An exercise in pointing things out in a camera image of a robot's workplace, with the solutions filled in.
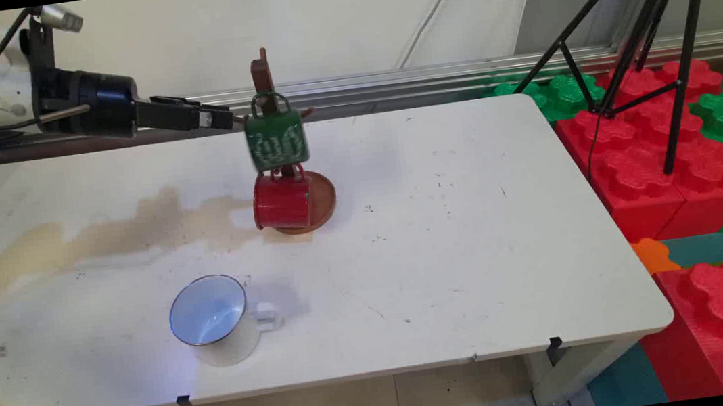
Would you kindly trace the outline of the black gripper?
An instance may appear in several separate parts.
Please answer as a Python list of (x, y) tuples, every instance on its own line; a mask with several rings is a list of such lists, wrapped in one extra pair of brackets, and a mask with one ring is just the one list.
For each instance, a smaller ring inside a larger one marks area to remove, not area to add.
[[(229, 107), (202, 104), (200, 101), (155, 95), (149, 103), (135, 104), (137, 84), (130, 77), (66, 71), (59, 68), (36, 70), (31, 78), (34, 114), (43, 133), (76, 134), (87, 137), (134, 137), (137, 127), (193, 131), (234, 127)], [(81, 114), (48, 121), (45, 116), (87, 105)]]

